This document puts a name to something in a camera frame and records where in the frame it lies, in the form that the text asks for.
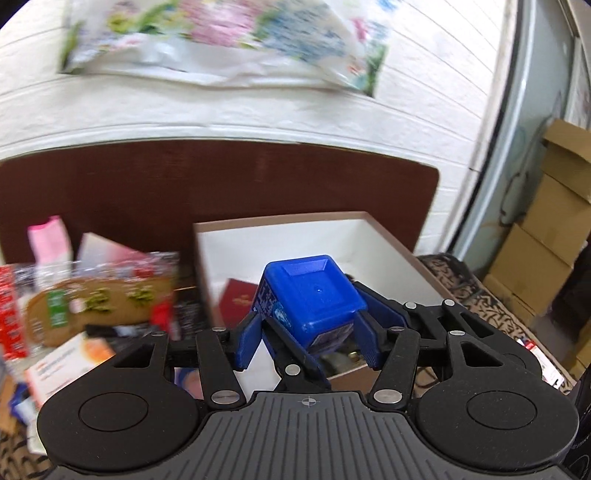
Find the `floral plastic bag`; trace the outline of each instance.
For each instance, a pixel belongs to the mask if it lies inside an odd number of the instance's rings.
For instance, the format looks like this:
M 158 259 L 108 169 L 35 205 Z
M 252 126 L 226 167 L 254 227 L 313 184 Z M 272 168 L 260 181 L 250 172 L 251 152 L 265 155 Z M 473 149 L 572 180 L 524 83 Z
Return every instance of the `floral plastic bag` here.
M 374 93 L 399 0 L 72 0 L 65 73 Z

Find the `white box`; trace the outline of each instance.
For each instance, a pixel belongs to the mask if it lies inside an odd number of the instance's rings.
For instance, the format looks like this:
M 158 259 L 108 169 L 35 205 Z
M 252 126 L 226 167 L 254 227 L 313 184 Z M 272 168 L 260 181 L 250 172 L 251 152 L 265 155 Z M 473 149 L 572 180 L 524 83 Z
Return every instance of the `white box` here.
M 214 325 L 223 325 L 217 304 L 228 279 L 258 284 L 269 262 L 313 255 L 330 255 L 344 273 L 400 303 L 439 305 L 452 298 L 405 246 L 365 212 L 220 220 L 196 223 L 194 231 L 199 281 Z M 376 373 L 362 369 L 366 371 L 332 377 L 333 389 L 369 391 Z M 264 345 L 248 372 L 237 376 L 247 397 L 253 390 L 273 389 L 279 380 Z

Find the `ribbed black plate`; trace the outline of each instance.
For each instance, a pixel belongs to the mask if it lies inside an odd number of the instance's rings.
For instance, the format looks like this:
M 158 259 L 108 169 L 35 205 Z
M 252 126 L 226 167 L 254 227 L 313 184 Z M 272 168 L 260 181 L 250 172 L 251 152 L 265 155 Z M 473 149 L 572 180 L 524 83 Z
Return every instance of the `ribbed black plate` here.
M 126 475 L 56 468 L 49 480 L 568 480 L 559 467 L 485 475 L 425 446 L 398 413 L 376 413 L 352 392 L 259 393 L 239 411 L 213 414 L 184 451 Z

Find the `white brick wall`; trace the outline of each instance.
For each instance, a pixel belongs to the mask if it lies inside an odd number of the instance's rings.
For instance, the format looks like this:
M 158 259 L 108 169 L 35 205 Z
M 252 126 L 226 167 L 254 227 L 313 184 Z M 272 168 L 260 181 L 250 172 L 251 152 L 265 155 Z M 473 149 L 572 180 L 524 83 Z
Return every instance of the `white brick wall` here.
M 377 151 L 439 169 L 415 251 L 446 246 L 482 163 L 474 153 L 505 0 L 403 0 L 375 99 L 59 75 L 63 5 L 30 0 L 0 30 L 0 160 L 42 148 L 155 137 L 263 138 Z

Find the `plastic bag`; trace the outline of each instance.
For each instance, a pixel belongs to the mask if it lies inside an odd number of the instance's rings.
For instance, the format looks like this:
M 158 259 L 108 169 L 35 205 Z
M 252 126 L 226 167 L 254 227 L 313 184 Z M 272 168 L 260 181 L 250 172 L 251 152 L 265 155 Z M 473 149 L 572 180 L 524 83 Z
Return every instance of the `plastic bag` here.
M 399 0 L 73 0 L 65 73 L 373 96 Z
M 152 253 L 77 268 L 79 262 L 0 267 L 0 343 L 7 360 L 38 356 L 85 325 L 133 325 L 170 304 L 178 255 Z

